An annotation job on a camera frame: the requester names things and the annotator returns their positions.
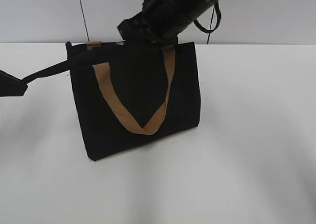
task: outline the white backdrop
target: white backdrop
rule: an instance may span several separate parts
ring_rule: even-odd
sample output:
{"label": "white backdrop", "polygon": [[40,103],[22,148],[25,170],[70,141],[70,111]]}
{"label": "white backdrop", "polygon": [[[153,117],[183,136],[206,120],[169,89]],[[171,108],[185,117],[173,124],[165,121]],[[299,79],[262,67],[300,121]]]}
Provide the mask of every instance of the white backdrop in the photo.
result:
{"label": "white backdrop", "polygon": [[[19,78],[66,58],[63,44],[0,51]],[[200,126],[98,162],[68,72],[0,98],[0,223],[315,224],[315,51],[198,45]]]}
{"label": "white backdrop", "polygon": [[[92,40],[120,40],[116,26],[143,0],[82,0]],[[222,25],[214,44],[315,44],[316,0],[221,0]],[[209,25],[211,11],[200,21]],[[87,41],[79,0],[0,0],[0,42]],[[190,26],[181,42],[206,42]]]}

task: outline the leather tab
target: leather tab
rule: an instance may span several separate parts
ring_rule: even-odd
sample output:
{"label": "leather tab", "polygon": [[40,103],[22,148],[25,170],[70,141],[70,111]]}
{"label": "leather tab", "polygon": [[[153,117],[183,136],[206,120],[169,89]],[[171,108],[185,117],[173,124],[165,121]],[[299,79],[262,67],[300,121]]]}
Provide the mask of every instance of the leather tab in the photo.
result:
{"label": "leather tab", "polygon": [[91,42],[87,42],[87,50],[93,50],[93,48],[95,47],[101,47],[101,41],[91,41]]}

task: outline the black strap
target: black strap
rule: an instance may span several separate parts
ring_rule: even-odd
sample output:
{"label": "black strap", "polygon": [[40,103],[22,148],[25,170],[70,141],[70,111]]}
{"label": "black strap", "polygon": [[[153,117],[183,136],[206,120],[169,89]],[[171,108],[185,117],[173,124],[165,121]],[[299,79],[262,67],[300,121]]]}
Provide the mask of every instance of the black strap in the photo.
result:
{"label": "black strap", "polygon": [[63,61],[54,66],[35,72],[23,78],[21,81],[25,84],[28,84],[37,78],[44,78],[57,75],[59,73],[63,73],[70,69],[73,69],[74,67],[82,69],[84,67],[90,66],[90,62],[92,62],[95,59],[95,55],[95,50],[86,50],[77,55],[76,57],[73,57],[67,61]]}
{"label": "black strap", "polygon": [[213,33],[215,30],[217,30],[217,28],[220,26],[221,24],[221,19],[222,19],[222,13],[221,10],[219,8],[219,2],[217,2],[215,4],[215,12],[216,12],[216,16],[217,16],[217,22],[216,22],[216,26],[213,30],[208,30],[206,28],[204,28],[199,22],[198,20],[194,21],[194,24],[196,25],[196,27],[198,27],[199,30],[201,30],[202,32],[206,33],[206,34],[211,34]]}

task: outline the black fabric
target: black fabric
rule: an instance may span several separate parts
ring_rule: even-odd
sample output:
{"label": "black fabric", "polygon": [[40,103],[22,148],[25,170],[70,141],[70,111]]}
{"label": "black fabric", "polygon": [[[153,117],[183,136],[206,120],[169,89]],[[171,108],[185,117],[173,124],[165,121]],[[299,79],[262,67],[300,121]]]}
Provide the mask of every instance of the black fabric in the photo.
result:
{"label": "black fabric", "polygon": [[0,97],[23,96],[27,88],[26,83],[0,70]]}
{"label": "black fabric", "polygon": [[[114,44],[102,44],[104,46],[113,48]],[[68,44],[68,58],[83,50],[86,45]],[[176,68],[167,113],[154,135],[133,134],[123,127],[102,97],[92,66],[70,70],[82,137],[90,159],[99,160],[198,126],[200,92],[195,46],[194,43],[176,45],[175,50]],[[167,80],[163,56],[159,50],[140,52],[138,56],[122,53],[113,56],[115,53],[109,50],[104,53],[103,62],[110,62],[111,80],[122,104],[143,125],[165,99]]]}
{"label": "black fabric", "polygon": [[116,94],[143,128],[166,98],[168,78],[161,50],[113,59],[110,69]]}

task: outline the black tote bag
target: black tote bag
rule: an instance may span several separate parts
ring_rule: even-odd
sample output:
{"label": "black tote bag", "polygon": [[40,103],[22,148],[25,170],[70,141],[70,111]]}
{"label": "black tote bag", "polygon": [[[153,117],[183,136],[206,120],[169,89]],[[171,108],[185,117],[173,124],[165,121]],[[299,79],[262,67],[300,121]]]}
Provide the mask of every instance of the black tote bag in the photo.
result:
{"label": "black tote bag", "polygon": [[[105,65],[101,63],[83,70],[70,70],[82,137],[90,159],[99,160],[198,126],[200,91],[194,43],[172,46],[173,49],[168,50],[169,56],[174,57],[171,62],[167,62],[168,52],[164,50],[120,52],[113,56],[119,48],[115,43],[67,44],[66,48],[68,58],[72,58],[87,48],[97,50],[99,47],[108,48],[99,61],[109,62],[107,67],[111,71],[110,78],[117,98],[139,127],[148,125],[167,97],[168,102],[157,131],[149,134],[139,134],[139,130],[129,131],[119,115],[113,112],[115,104],[111,107],[101,91],[96,68],[102,70]],[[168,81],[166,63],[174,64],[171,81]]]}

